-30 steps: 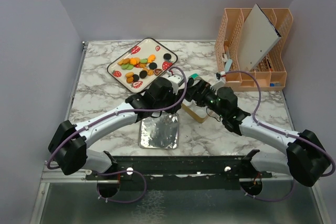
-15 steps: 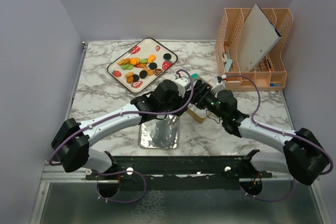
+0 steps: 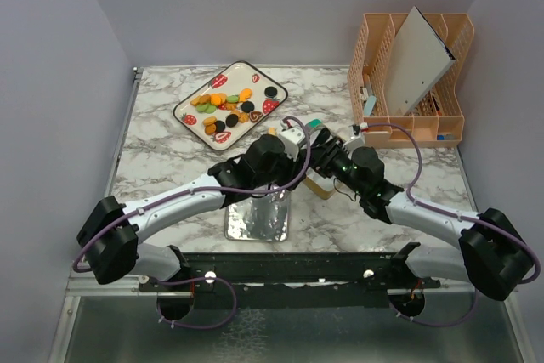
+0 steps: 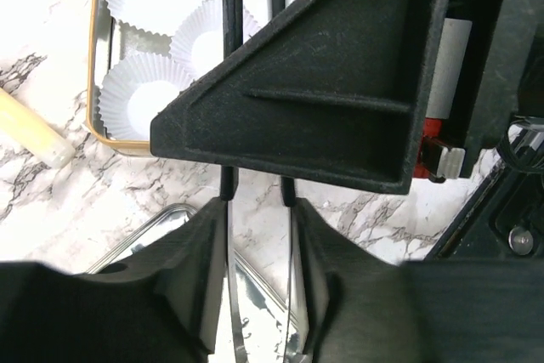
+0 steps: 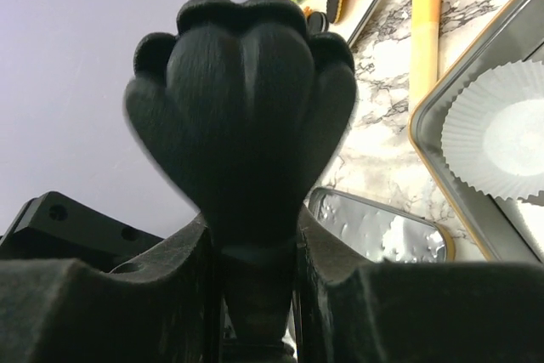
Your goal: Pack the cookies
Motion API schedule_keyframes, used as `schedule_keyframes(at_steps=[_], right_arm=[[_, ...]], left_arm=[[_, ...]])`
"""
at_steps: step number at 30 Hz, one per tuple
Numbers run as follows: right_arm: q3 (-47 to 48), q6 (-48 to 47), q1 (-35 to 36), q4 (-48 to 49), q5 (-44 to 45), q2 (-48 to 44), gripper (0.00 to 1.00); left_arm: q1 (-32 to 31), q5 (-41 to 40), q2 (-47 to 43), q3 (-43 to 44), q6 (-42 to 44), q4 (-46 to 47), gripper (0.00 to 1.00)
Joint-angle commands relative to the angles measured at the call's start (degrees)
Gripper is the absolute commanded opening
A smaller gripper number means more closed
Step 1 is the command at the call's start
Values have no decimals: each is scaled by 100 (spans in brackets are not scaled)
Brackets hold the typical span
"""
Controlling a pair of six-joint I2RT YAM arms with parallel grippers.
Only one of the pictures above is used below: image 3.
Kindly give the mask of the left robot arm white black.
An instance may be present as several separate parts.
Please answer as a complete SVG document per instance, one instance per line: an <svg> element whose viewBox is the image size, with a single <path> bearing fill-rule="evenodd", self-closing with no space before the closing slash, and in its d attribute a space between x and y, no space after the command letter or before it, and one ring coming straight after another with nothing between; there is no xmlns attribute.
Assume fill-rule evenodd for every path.
<svg viewBox="0 0 544 363"><path fill-rule="evenodd" d="M150 255L139 252L153 235L201 213L219 210L254 194L268 195L296 187L309 167L311 149L301 149L288 140L265 134L243 154L220 162L199 178L176 189L133 203L120 203L114 196L101 199L88 216L77 242L77 273L91 272L100 285L133 273L135 267L158 257L154 277L175 291L187 282L188 270L170 248Z"/></svg>

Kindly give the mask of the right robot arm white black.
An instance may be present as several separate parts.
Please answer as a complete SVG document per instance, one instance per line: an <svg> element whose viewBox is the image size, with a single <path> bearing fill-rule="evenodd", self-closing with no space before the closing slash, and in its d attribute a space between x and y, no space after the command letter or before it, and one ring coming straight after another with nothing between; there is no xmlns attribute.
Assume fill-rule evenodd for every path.
<svg viewBox="0 0 544 363"><path fill-rule="evenodd" d="M359 197L371 218L419 230L454 247L448 263L461 264L459 281L469 281L488 298L502 301L540 274L534 252L507 216L490 208L470 213L416 198L385 178L385 165L367 146L348 151L337 137L312 145L310 166L338 179Z"/></svg>

